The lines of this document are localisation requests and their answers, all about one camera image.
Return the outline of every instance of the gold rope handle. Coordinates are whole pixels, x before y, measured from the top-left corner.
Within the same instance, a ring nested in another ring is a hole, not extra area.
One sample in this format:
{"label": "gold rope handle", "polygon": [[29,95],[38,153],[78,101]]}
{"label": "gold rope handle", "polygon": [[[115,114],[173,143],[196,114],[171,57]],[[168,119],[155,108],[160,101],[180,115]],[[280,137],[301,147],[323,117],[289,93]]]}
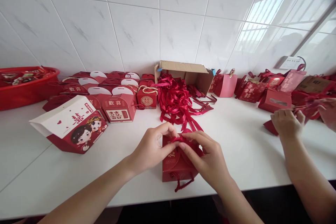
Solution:
{"label": "gold rope handle", "polygon": [[140,91],[141,88],[144,88],[144,89],[153,89],[153,91],[150,91],[150,92],[145,92],[144,90],[142,91],[143,93],[146,93],[146,94],[149,94],[149,93],[156,93],[156,95],[158,95],[158,89],[155,88],[155,87],[147,87],[145,85],[141,85],[138,89],[138,92]]}

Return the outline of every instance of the bag handle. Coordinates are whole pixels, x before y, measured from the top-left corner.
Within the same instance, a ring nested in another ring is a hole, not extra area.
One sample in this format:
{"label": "bag handle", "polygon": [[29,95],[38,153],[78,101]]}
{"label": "bag handle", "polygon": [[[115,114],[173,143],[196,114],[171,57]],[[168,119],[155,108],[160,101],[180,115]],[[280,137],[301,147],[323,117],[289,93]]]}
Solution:
{"label": "bag handle", "polygon": [[191,182],[194,182],[194,176],[193,176],[193,174],[190,173],[190,175],[191,175],[191,180],[188,181],[187,183],[185,183],[184,185],[180,185],[180,176],[179,176],[179,174],[178,174],[178,173],[170,173],[170,176],[171,176],[172,178],[174,178],[174,177],[177,178],[177,187],[176,187],[176,189],[175,189],[175,192],[177,192],[177,191],[180,190],[180,189],[185,188],[185,187],[186,187],[187,185],[189,185]]}

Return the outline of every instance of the cardboard box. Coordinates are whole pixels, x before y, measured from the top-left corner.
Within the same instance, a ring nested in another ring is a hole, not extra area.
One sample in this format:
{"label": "cardboard box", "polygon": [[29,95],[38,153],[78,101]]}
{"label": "cardboard box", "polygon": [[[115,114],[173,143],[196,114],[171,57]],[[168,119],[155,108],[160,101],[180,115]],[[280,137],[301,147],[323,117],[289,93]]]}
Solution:
{"label": "cardboard box", "polygon": [[173,78],[180,77],[185,80],[187,85],[195,85],[204,95],[207,95],[214,79],[213,71],[207,70],[203,65],[176,61],[160,61],[160,64],[155,64],[154,67],[155,83],[158,82],[161,71],[169,71]]}
{"label": "cardboard box", "polygon": [[260,109],[274,113],[279,109],[291,109],[292,97],[290,93],[277,91],[269,88],[266,90],[261,102],[258,106]]}
{"label": "cardboard box", "polygon": [[336,82],[331,80],[308,76],[298,85],[296,90],[302,90],[306,93],[326,94],[335,84]]}
{"label": "cardboard box", "polygon": [[107,128],[88,98],[80,95],[29,122],[61,151],[79,154],[86,153]]}
{"label": "cardboard box", "polygon": [[133,122],[136,112],[134,95],[113,95],[104,100],[103,109],[110,123]]}

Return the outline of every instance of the box flap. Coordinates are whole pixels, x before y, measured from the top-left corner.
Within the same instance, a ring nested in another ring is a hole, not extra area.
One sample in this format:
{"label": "box flap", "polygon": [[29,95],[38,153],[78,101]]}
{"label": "box flap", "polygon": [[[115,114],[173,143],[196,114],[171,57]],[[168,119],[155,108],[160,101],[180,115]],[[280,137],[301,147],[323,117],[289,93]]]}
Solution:
{"label": "box flap", "polygon": [[208,73],[207,69],[200,64],[182,63],[176,61],[160,61],[160,66],[163,70]]}

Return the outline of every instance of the red paper bag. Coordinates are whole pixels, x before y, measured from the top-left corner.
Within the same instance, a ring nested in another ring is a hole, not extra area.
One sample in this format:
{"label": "red paper bag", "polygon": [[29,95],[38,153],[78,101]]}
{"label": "red paper bag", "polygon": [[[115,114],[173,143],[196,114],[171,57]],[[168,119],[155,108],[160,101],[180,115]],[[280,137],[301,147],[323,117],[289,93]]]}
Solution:
{"label": "red paper bag", "polygon": [[214,93],[215,90],[216,90],[217,85],[222,81],[223,74],[221,74],[220,72],[221,72],[220,69],[216,72],[216,75],[213,78],[211,86],[210,86],[210,89],[208,91],[209,93]]}
{"label": "red paper bag", "polygon": [[229,74],[224,74],[222,80],[217,84],[215,95],[218,97],[232,97],[237,84],[237,75],[233,68]]}
{"label": "red paper bag", "polygon": [[263,91],[265,90],[267,83],[258,82],[254,79],[250,79],[242,92],[239,96],[239,100],[248,101],[251,103],[256,103],[259,101]]}
{"label": "red paper bag", "polygon": [[[169,136],[163,136],[162,137],[162,147],[165,145],[174,142],[174,141],[181,141],[188,144],[199,156],[203,156],[203,151],[192,142],[189,142],[185,138],[180,137],[176,139],[172,139]],[[188,184],[194,181],[194,178],[198,174],[198,171],[196,170],[195,166],[192,164],[192,162],[189,160],[189,158],[186,156],[184,151],[177,147],[175,150],[173,150],[167,157],[164,158],[162,161],[162,182],[168,182],[168,181],[177,181],[177,188],[175,189],[175,192],[177,192],[179,189],[182,189],[186,187]],[[180,186],[181,180],[190,180],[188,183]]]}
{"label": "red paper bag", "polygon": [[296,87],[300,84],[300,82],[307,73],[305,71],[301,71],[301,69],[303,69],[304,67],[305,64],[300,64],[297,70],[291,69],[287,73],[285,73],[285,79],[277,89],[279,91],[289,93],[296,89]]}
{"label": "red paper bag", "polygon": [[273,88],[268,88],[262,97],[258,106],[260,109],[274,113],[279,109],[291,109],[292,98],[290,93],[277,91]]}

